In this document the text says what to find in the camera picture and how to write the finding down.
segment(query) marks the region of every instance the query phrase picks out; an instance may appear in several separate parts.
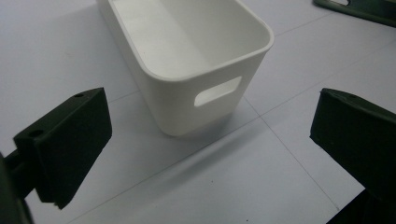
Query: tabletop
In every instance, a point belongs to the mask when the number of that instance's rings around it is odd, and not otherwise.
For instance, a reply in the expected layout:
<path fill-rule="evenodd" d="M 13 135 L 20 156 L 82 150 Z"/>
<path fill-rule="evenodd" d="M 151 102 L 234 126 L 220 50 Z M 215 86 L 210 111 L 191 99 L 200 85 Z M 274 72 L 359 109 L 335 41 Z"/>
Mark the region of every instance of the tabletop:
<path fill-rule="evenodd" d="M 35 223 L 326 223 L 363 187 L 309 139 L 322 88 L 396 112 L 396 29 L 311 0 L 243 0 L 275 32 L 235 111 L 162 133 L 94 0 L 0 2 L 0 141 L 104 87 L 113 136 L 73 201 Z"/>

